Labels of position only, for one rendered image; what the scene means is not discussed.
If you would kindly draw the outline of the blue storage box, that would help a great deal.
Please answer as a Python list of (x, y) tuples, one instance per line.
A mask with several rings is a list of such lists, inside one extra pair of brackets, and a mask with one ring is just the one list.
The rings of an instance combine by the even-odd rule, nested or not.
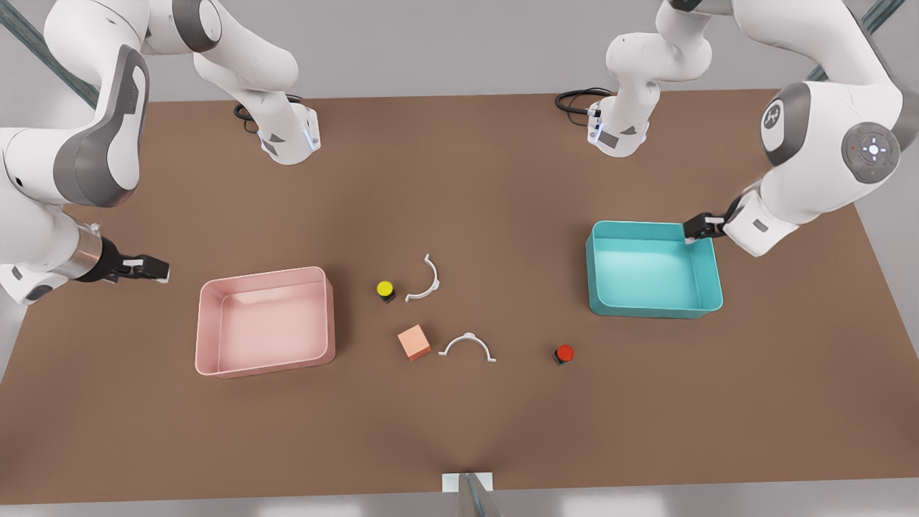
[(724, 302), (712, 240), (686, 244), (679, 223), (598, 220), (585, 264), (596, 315), (698, 320)]

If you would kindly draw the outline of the pink storage box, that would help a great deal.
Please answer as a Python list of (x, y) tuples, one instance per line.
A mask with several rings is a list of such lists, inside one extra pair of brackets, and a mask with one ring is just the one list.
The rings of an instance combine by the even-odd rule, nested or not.
[(335, 359), (334, 290), (302, 267), (211, 279), (198, 300), (195, 369), (230, 379)]

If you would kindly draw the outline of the small orange cube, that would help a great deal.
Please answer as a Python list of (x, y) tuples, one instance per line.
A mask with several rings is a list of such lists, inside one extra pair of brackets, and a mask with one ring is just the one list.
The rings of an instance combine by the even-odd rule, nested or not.
[(414, 361), (431, 351), (430, 343), (420, 325), (413, 326), (398, 334), (401, 347), (410, 361)]

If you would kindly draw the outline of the silver frame post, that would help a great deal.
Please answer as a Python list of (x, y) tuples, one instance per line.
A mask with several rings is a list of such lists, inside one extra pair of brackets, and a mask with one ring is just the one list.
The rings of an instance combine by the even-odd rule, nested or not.
[(503, 517), (492, 498), (492, 472), (444, 473), (441, 491), (457, 494), (457, 517)]
[(99, 96), (98, 89), (66, 70), (62, 63), (50, 52), (42, 33), (9, 0), (0, 0), (0, 26), (3, 26), (14, 38), (19, 40), (43, 65), (54, 72), (79, 98), (82, 98), (89, 107), (96, 108)]
[(898, 81), (863, 24), (843, 0), (808, 0), (813, 34), (804, 55), (820, 65), (831, 82), (851, 85)]

